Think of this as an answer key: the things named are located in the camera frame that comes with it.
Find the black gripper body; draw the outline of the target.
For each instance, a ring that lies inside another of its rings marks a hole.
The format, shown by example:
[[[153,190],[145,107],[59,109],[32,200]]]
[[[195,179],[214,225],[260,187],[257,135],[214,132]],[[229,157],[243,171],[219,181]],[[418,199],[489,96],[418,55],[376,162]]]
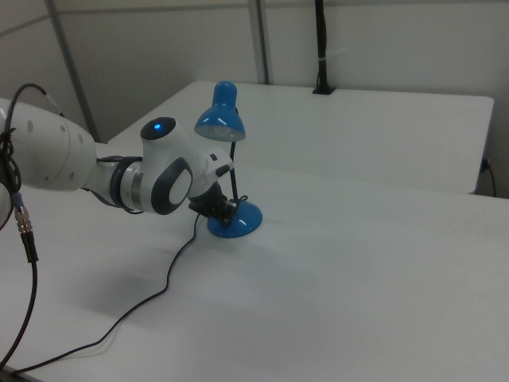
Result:
[[[197,197],[189,197],[188,200],[188,207],[192,211],[207,218],[228,218],[230,216],[228,199],[217,181],[205,193]]]

